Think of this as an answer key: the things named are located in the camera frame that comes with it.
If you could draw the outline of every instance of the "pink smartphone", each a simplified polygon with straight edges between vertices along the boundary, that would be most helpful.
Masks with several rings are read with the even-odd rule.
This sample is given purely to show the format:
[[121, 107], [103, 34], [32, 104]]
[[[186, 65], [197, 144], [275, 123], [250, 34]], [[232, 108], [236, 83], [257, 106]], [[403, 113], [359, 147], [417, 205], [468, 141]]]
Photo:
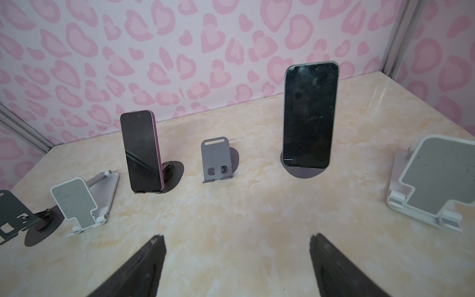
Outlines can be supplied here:
[[150, 110], [125, 113], [120, 116], [120, 123], [132, 191], [163, 191], [165, 183], [155, 115]]

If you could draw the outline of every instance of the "phone frame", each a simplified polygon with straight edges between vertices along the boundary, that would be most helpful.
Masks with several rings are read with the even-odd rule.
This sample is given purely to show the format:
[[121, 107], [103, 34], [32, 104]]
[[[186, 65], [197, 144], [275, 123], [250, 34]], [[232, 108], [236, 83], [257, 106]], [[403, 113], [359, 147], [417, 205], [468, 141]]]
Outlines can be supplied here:
[[[333, 115], [333, 129], [332, 129], [332, 137], [331, 137], [331, 140], [330, 140], [330, 153], [329, 153], [329, 156], [328, 156], [328, 165], [324, 168], [318, 168], [318, 167], [301, 167], [301, 166], [289, 166], [287, 164], [285, 164], [284, 162], [284, 137], [282, 138], [282, 154], [281, 154], [281, 158], [280, 158], [280, 161], [282, 162], [282, 165], [287, 169], [287, 171], [289, 171], [289, 173], [293, 176], [296, 176], [296, 177], [299, 177], [299, 178], [308, 178], [308, 177], [312, 177], [312, 176], [315, 176], [317, 174], [320, 174], [322, 173], [325, 169], [328, 168], [328, 166], [330, 166], [330, 161], [332, 160], [332, 146], [333, 146], [333, 133], [334, 133], [334, 130], [335, 130], [335, 117], [336, 117], [336, 101], [338, 99], [338, 84], [339, 84], [339, 81], [340, 81], [340, 65], [336, 62], [336, 61], [325, 61], [325, 62], [313, 62], [313, 63], [302, 63], [302, 64], [295, 64], [295, 65], [291, 65], [289, 66], [289, 68], [287, 68], [287, 70], [285, 71], [285, 76], [284, 76], [284, 122], [282, 124], [282, 136], [284, 136], [284, 125], [285, 125], [285, 82], [286, 82], [286, 79], [287, 79], [287, 72], [289, 71], [290, 68], [292, 67], [298, 67], [298, 66], [314, 66], [314, 65], [321, 65], [321, 64], [327, 64], [327, 63], [332, 63], [332, 64], [335, 64], [338, 68], [338, 79], [336, 80], [336, 92], [335, 92], [335, 108], [334, 108], [334, 115]], [[314, 170], [314, 172], [310, 173], [310, 172], [307, 172], [307, 173], [304, 173], [303, 175], [304, 176], [308, 176], [308, 177], [300, 177], [300, 176], [297, 176], [297, 175], [300, 175], [298, 174], [298, 170], [291, 170], [292, 168], [303, 168], [303, 169], [311, 169], [311, 170]]]
[[[128, 113], [123, 113], [121, 114], [121, 126], [122, 126], [122, 116], [123, 115], [130, 115], [130, 114], [137, 114], [141, 112], [148, 112], [152, 116], [152, 126], [153, 126], [153, 137], [155, 138], [155, 150], [157, 152], [157, 159], [158, 159], [158, 168], [160, 170], [160, 191], [159, 193], [162, 192], [165, 189], [165, 180], [163, 179], [163, 167], [162, 167], [162, 160], [160, 158], [160, 148], [158, 146], [158, 136], [157, 136], [157, 126], [155, 122], [155, 115], [151, 110], [138, 110], [138, 111], [132, 111]], [[129, 171], [129, 182], [131, 183], [131, 188], [132, 188], [132, 181], [130, 180], [130, 171]], [[145, 191], [139, 191], [134, 193], [146, 193]]]

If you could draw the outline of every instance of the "smartphone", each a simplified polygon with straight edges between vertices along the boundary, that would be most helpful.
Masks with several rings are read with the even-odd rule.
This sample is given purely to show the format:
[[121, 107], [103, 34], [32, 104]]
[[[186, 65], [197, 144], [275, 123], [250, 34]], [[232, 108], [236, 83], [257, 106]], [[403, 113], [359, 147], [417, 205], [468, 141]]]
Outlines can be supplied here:
[[120, 124], [132, 191], [161, 192], [165, 183], [155, 115], [150, 110], [125, 113]]
[[325, 169], [330, 164], [339, 66], [320, 62], [290, 66], [284, 85], [283, 161]]

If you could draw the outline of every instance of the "pink wall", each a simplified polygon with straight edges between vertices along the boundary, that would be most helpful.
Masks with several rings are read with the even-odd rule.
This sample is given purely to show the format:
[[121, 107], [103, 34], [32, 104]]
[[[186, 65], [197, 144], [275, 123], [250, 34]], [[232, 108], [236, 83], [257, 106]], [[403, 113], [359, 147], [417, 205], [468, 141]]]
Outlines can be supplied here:
[[43, 157], [0, 124], [0, 190], [10, 190]]
[[399, 0], [1, 1], [0, 100], [51, 142], [283, 91], [291, 64], [377, 71]]
[[475, 1], [432, 0], [396, 81], [475, 135]]

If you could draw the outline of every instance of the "marble tabletop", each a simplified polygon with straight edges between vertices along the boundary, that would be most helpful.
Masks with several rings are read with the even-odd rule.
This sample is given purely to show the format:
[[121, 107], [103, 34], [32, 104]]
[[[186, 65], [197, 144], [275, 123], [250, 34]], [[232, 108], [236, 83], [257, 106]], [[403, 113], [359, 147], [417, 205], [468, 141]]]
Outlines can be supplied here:
[[[121, 133], [54, 147], [12, 190], [33, 212], [49, 189], [106, 169], [120, 173], [109, 221], [66, 237], [65, 220], [33, 247], [25, 232], [0, 247], [0, 296], [92, 292], [148, 239], [167, 255], [158, 296], [319, 296], [309, 241], [324, 234], [393, 297], [473, 296], [475, 208], [463, 233], [439, 230], [385, 203], [395, 153], [429, 134], [473, 139], [381, 72], [340, 81], [332, 157], [308, 180], [282, 167], [283, 95], [157, 124], [162, 161], [185, 172], [166, 194], [134, 194]], [[225, 136], [234, 178], [203, 182], [200, 144]]]

